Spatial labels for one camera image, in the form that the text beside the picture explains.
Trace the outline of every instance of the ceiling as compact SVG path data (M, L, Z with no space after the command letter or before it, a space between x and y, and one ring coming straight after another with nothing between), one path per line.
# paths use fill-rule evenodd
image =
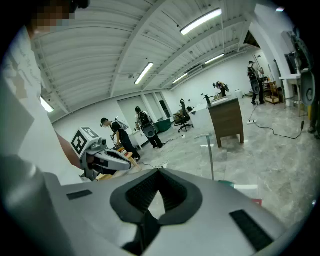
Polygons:
M185 71L245 48L251 0L91 0L68 25L32 40L52 122L134 92L172 88ZM216 8L222 15L180 30ZM148 74L134 85L148 62Z

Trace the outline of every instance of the shoe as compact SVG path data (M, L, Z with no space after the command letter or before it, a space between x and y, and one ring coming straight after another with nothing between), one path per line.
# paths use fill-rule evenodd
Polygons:
M310 126L308 129L308 133L310 133L310 134L315 133L315 131L316 131L316 128L314 126Z
M315 133L314 133L314 137L315 137L317 140L320 140L320 136L319 136L318 131L315 131Z

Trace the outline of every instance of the ceiling light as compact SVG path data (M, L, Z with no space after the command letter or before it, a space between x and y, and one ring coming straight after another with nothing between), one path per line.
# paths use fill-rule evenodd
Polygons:
M148 73L149 69L151 69L151 67L154 64L152 62L149 62L145 68L143 69L142 73L139 75L139 77L137 78L137 80L135 80L134 84L137 85L140 83L140 81L142 80L142 78L144 78L144 76L146 75L146 73Z
M279 8L277 8L275 11L276 12L283 12L285 10L285 8L284 7L279 7Z
M173 84L175 84L176 82L178 82L179 80L181 80L182 78L184 78L185 76L187 76L188 74L187 73L185 73L183 76L180 76L177 80L175 80L174 82L173 82Z
M200 18L197 18L196 20L192 21L190 24L185 26L183 29L180 30L182 35L186 35L191 30L195 29L196 27L200 26L201 24L213 19L214 17L217 17L222 14L222 10L220 8L214 9L210 12L208 12L205 15L202 15Z
M47 112L51 113L52 111L54 111L54 108L53 108L52 106L50 106L50 105L48 104L48 102L46 102L46 101L44 100L44 98L42 98L42 96L40 97L40 101L41 101L41 105L44 107L44 109L45 109Z
M225 56L225 54L224 54L224 53L223 53L223 54L221 54L221 55L219 55L218 57L215 57L215 58L212 58L212 59L208 60L208 61L207 61L207 62L205 62L204 64L208 64L208 63L210 63L210 62L213 62L214 60L219 59L219 58L221 58L221 57L223 57L223 56Z

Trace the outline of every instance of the marble floor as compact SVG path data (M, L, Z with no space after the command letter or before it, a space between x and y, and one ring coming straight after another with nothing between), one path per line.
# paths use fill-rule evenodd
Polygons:
M194 139L201 134L212 133L214 179L233 182L237 185L258 185L258 197L262 206L290 227L302 220L312 208L320 183L320 141L307 132L308 117L302 134L297 139L273 135L270 129L261 129L256 125L247 125L254 106L250 98L239 100L243 128L244 144L239 136L225 137L222 147L218 148L212 127L201 129L188 128L188 132L178 133L178 126L160 133L162 142L169 141L161 149L153 149L147 143L141 155L140 166L143 170L161 166L167 162L167 168L211 179L209 149L205 137ZM303 117L298 110L284 104L270 103L259 105L252 118L259 126L268 126L276 134L295 137L300 132ZM114 178L138 172L132 168L118 172Z

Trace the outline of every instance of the office chair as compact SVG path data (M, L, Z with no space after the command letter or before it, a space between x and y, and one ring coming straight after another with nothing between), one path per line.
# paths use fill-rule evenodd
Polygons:
M183 128L185 128L185 131L187 132L188 126L192 126L194 128L193 124L187 123L190 120L190 116L186 110L186 105L183 98L180 100L180 104L182 105L182 116L179 116L179 120L174 121L174 126L181 126L178 130L178 133L180 133L180 130Z

